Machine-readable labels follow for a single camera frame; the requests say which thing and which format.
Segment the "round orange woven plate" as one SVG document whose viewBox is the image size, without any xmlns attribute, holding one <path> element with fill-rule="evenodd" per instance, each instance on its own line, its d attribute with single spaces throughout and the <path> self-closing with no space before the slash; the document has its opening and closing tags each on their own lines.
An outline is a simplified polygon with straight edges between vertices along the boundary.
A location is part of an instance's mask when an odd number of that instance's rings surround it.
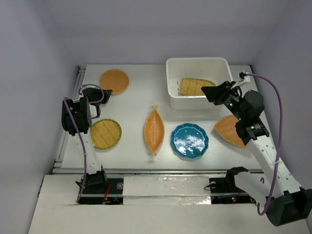
<svg viewBox="0 0 312 234">
<path fill-rule="evenodd" d="M 99 82 L 103 90 L 112 90 L 114 95 L 123 93 L 130 84 L 128 75 L 119 69 L 104 72 Z"/>
</svg>

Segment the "triangular orange woven plate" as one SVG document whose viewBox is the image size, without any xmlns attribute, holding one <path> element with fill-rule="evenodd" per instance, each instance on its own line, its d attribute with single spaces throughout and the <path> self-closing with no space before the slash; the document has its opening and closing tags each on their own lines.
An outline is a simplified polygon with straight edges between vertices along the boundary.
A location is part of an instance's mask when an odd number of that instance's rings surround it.
<svg viewBox="0 0 312 234">
<path fill-rule="evenodd" d="M 237 147 L 246 148 L 242 139 L 236 132 L 235 125 L 238 123 L 238 119 L 234 115 L 228 115 L 219 120 L 214 129 L 216 132 L 228 143 Z"/>
</svg>

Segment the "round yellow green-rimmed plate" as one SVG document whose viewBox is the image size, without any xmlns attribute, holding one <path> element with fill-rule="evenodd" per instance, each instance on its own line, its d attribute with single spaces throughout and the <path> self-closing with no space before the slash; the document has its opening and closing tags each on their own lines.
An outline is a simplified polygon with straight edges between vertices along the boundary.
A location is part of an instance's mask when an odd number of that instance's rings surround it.
<svg viewBox="0 0 312 234">
<path fill-rule="evenodd" d="M 91 140 L 95 149 L 113 148 L 121 139 L 122 129 L 113 119 L 101 119 L 94 123 L 90 130 Z"/>
</svg>

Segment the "blue polka-dot ceramic plate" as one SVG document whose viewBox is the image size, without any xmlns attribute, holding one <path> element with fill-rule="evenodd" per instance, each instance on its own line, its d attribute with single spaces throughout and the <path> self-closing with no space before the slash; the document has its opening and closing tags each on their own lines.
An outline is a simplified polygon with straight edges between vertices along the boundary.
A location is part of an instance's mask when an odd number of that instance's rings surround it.
<svg viewBox="0 0 312 234">
<path fill-rule="evenodd" d="M 170 145 L 175 155 L 194 160 L 202 157 L 209 148 L 206 131 L 195 123 L 183 123 L 171 132 Z"/>
</svg>

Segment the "boat-shaped orange woven basket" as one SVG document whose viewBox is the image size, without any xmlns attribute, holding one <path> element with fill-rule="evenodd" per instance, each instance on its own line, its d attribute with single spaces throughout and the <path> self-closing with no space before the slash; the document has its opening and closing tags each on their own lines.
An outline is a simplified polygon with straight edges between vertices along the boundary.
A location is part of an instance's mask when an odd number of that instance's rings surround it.
<svg viewBox="0 0 312 234">
<path fill-rule="evenodd" d="M 165 137 L 165 126 L 157 110 L 157 105 L 153 105 L 152 108 L 153 110 L 149 114 L 144 126 L 144 139 L 148 148 L 152 151 L 151 155 L 156 156 Z"/>
</svg>

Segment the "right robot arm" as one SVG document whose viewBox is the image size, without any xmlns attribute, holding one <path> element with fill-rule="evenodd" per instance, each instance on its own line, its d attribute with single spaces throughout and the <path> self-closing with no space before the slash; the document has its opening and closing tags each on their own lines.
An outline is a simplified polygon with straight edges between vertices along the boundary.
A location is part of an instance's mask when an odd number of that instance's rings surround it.
<svg viewBox="0 0 312 234">
<path fill-rule="evenodd" d="M 227 171 L 224 185 L 229 191 L 240 189 L 257 202 L 259 215 L 266 215 L 275 226 L 308 218 L 312 210 L 312 191 L 304 189 L 291 175 L 275 148 L 270 133 L 260 119 L 264 111 L 264 98 L 249 90 L 238 93 L 235 82 L 224 82 L 218 86 L 203 86 L 201 91 L 214 105 L 224 105 L 238 120 L 237 135 L 252 152 L 266 179 L 266 186 L 244 167 Z"/>
</svg>

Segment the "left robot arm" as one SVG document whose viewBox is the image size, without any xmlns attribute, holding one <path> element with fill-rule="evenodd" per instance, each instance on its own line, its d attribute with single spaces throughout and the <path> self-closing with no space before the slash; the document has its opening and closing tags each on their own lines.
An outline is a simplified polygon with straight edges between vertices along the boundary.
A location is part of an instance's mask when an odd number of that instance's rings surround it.
<svg viewBox="0 0 312 234">
<path fill-rule="evenodd" d="M 112 90 L 103 90 L 97 85 L 83 85 L 76 100 L 65 97 L 62 101 L 61 124 L 75 141 L 83 158 L 83 177 L 76 184 L 78 196 L 103 194 L 108 188 L 107 175 L 99 163 L 91 140 L 92 119 L 100 117 L 100 105 L 108 102 Z"/>
</svg>

